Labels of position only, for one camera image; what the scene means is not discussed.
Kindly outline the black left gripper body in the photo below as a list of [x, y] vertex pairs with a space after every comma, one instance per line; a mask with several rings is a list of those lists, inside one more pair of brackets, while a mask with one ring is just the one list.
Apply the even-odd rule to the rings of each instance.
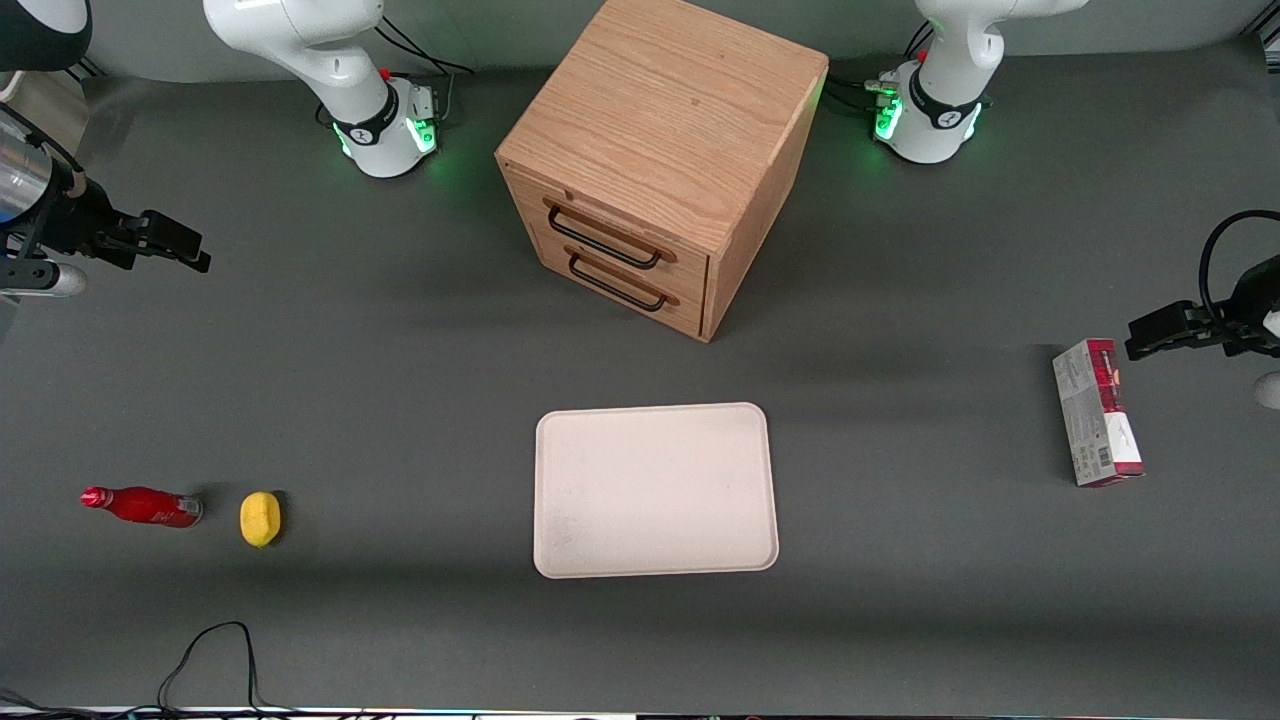
[[1231, 295], [1215, 301], [1210, 292], [1210, 256], [1199, 260], [1199, 299], [1210, 315], [1211, 336], [1219, 340], [1226, 357], [1258, 354], [1279, 356], [1277, 329], [1266, 325], [1270, 316], [1277, 316], [1279, 256], [1249, 268], [1235, 283]]

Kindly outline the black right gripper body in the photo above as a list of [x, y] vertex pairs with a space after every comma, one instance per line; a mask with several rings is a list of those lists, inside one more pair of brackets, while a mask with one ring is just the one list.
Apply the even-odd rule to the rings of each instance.
[[40, 246], [64, 255], [82, 255], [131, 270], [140, 246], [137, 217], [118, 211], [105, 190], [90, 181], [84, 192], [72, 197], [63, 187], [49, 191], [40, 213]]

